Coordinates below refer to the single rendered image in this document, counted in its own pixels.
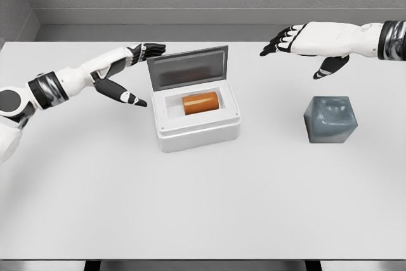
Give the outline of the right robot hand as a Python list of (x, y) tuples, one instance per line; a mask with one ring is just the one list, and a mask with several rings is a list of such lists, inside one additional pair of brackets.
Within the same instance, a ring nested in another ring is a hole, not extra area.
[(263, 48), (260, 56), (271, 53), (294, 53), (299, 56), (322, 56), (324, 61), (314, 79), (329, 76), (344, 65), (353, 52), (353, 39), (361, 27), (350, 23), (310, 22), (281, 30)]

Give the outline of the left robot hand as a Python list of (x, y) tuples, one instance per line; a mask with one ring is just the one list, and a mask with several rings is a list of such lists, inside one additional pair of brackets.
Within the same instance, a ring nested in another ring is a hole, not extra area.
[(165, 51), (166, 45), (159, 43), (120, 47), (87, 61), (81, 65), (81, 69), (90, 75), (91, 83), (100, 94), (120, 103), (146, 107), (146, 101), (110, 78), (127, 67), (144, 62), (148, 58), (161, 56)]

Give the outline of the grey cube container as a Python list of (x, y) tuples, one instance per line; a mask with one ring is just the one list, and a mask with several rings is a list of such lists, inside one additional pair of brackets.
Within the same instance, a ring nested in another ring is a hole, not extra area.
[(310, 143), (344, 143), (358, 127), (348, 96), (314, 96), (303, 117)]

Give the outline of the white box with grey lid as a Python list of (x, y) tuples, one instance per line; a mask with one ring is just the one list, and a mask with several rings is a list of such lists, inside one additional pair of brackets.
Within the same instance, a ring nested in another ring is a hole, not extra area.
[(227, 63), (227, 46), (147, 60), (155, 125), (163, 152), (238, 137), (240, 110), (226, 78)]

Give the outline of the orange cylinder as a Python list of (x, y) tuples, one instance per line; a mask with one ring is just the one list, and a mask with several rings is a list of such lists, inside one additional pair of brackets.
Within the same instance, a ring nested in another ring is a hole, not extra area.
[(215, 91), (184, 96), (182, 102), (185, 115), (219, 109), (219, 100)]

